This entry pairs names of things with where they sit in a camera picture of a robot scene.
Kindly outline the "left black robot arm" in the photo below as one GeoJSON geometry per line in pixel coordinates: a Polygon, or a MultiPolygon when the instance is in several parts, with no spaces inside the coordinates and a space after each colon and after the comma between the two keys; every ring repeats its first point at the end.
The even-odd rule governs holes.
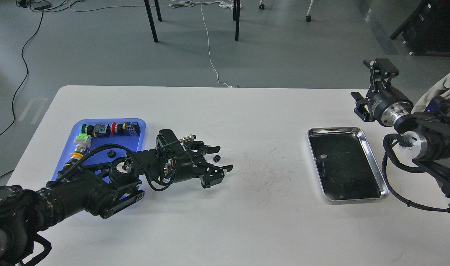
{"type": "Polygon", "coordinates": [[[205,159],[219,151],[219,146],[196,141],[194,135],[178,139],[172,130],[163,129],[150,150],[103,144],[86,154],[75,152],[56,179],[38,191],[0,186],[0,266],[37,265],[52,249],[39,231],[78,212],[107,219],[140,201],[141,175],[155,191],[193,178],[199,178],[203,188],[221,183],[233,165],[217,166],[205,159]],[[43,251],[23,263],[34,243],[43,251]]]}

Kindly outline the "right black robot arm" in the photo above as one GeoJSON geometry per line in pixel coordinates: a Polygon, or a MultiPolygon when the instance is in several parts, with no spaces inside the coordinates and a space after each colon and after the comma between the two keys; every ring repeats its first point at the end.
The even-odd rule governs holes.
{"type": "Polygon", "coordinates": [[[396,130],[383,139],[382,175],[388,189],[408,207],[450,213],[450,208],[428,207],[402,197],[390,186],[386,175],[388,160],[409,173],[428,173],[450,198],[450,89],[434,96],[424,111],[417,112],[414,104],[392,86],[391,81],[399,70],[389,59],[363,63],[370,70],[370,86],[365,97],[358,92],[351,93],[356,104],[354,112],[364,122],[377,121],[396,130]]]}

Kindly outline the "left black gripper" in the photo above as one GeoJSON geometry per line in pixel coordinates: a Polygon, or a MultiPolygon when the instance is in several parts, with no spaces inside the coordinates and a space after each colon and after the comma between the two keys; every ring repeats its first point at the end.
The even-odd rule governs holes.
{"type": "Polygon", "coordinates": [[[157,184],[179,183],[199,178],[201,186],[210,188],[220,184],[233,165],[206,168],[203,155],[220,151],[220,146],[210,146],[197,141],[196,135],[190,134],[178,138],[171,129],[160,130],[156,136],[156,155],[159,158],[157,184]]]}

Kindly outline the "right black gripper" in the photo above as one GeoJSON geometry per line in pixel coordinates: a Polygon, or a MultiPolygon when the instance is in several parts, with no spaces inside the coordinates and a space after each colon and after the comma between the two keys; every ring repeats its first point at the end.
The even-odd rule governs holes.
{"type": "Polygon", "coordinates": [[[387,58],[366,59],[363,64],[370,69],[370,86],[367,98],[363,98],[359,92],[351,92],[356,105],[354,113],[363,122],[377,121],[381,126],[392,127],[413,109],[412,101],[391,86],[392,79],[400,71],[387,58]]]}

